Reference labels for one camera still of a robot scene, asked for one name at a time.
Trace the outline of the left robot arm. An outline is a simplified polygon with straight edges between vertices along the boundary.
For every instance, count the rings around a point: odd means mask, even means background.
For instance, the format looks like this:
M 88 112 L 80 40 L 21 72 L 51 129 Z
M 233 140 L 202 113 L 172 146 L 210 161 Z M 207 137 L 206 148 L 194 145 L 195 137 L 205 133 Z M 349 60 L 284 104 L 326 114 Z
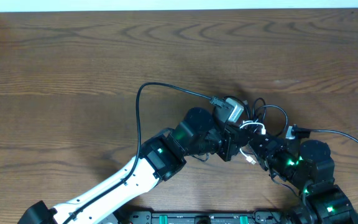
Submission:
M 91 190 L 52 208 L 39 201 L 24 212 L 19 223 L 99 223 L 181 171 L 186 156 L 218 154 L 227 160 L 232 149 L 227 131 L 243 111 L 243 107 L 215 108 L 212 113 L 192 108 L 176 128 L 144 142 L 121 170 Z

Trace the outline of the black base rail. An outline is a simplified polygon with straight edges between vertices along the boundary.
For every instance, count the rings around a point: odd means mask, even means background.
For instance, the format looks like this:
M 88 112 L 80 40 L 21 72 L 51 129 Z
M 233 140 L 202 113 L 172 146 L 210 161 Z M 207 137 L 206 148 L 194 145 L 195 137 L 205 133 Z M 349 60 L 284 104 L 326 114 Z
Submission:
M 283 212 L 256 210 L 245 213 L 114 212 L 118 223 L 133 224 L 273 224 L 282 223 Z

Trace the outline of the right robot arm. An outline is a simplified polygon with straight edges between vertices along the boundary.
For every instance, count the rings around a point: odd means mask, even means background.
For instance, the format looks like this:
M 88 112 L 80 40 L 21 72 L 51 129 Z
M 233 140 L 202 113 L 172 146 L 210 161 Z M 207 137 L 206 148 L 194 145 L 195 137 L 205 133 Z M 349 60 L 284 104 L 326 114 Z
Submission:
M 258 135 L 248 146 L 272 178 L 288 181 L 298 205 L 283 212 L 281 223 L 358 223 L 358 213 L 334 183 L 334 161 L 328 144 Z

